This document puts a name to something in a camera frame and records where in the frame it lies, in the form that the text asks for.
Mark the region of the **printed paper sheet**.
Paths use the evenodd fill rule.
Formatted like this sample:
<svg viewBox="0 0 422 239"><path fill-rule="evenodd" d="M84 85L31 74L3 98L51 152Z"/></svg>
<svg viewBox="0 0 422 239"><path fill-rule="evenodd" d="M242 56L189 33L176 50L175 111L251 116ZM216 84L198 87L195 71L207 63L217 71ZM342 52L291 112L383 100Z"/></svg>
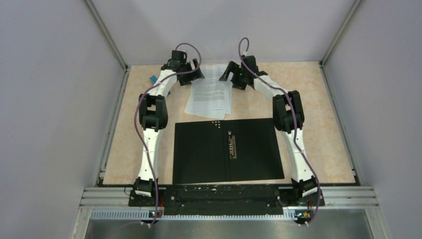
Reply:
<svg viewBox="0 0 422 239"><path fill-rule="evenodd" d="M215 120L231 114L232 82L219 80L226 68L224 64L201 67L204 78L192 82L184 113Z"/></svg>

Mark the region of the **teal folder black inside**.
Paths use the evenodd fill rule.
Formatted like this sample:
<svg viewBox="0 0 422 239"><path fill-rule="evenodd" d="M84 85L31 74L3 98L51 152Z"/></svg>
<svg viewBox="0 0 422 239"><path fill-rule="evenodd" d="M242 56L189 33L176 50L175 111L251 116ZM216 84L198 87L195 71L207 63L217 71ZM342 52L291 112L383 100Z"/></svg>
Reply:
<svg viewBox="0 0 422 239"><path fill-rule="evenodd" d="M271 118L175 124L173 184L284 177Z"/></svg>

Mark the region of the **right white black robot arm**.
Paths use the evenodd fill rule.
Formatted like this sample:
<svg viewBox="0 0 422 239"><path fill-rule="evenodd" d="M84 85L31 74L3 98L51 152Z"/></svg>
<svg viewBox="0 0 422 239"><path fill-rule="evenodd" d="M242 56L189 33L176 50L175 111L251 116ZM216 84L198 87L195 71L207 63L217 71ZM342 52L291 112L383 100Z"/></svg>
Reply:
<svg viewBox="0 0 422 239"><path fill-rule="evenodd" d="M284 137L291 161L292 199L305 205L312 196L317 196L320 185L305 150L305 115L300 93L282 88L265 71L259 71L253 55L242 55L240 64L230 61L220 81L231 81L233 87L241 90L250 86L272 101L273 124Z"/></svg>

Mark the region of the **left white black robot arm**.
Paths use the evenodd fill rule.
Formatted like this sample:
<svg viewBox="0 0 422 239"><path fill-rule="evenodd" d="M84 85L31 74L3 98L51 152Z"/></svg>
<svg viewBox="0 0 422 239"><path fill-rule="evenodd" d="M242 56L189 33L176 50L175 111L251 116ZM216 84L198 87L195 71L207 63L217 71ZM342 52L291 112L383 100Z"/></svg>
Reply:
<svg viewBox="0 0 422 239"><path fill-rule="evenodd" d="M160 137L168 124L166 97L175 83L183 86L202 78L198 59L190 62L185 51L173 50L171 58L161 67L157 81L139 96L134 124L143 149L133 189L148 206L157 204L160 198L157 161Z"/></svg>

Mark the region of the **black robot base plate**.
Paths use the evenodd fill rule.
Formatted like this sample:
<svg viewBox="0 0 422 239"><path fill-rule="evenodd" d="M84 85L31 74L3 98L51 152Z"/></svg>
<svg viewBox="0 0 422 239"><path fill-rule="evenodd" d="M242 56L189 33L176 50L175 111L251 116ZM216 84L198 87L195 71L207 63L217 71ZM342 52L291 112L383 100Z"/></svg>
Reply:
<svg viewBox="0 0 422 239"><path fill-rule="evenodd" d="M281 215L287 207L315 209L324 206L318 193L305 203L293 197L284 184L162 185L158 198L129 194L130 207L151 207L161 215Z"/></svg>

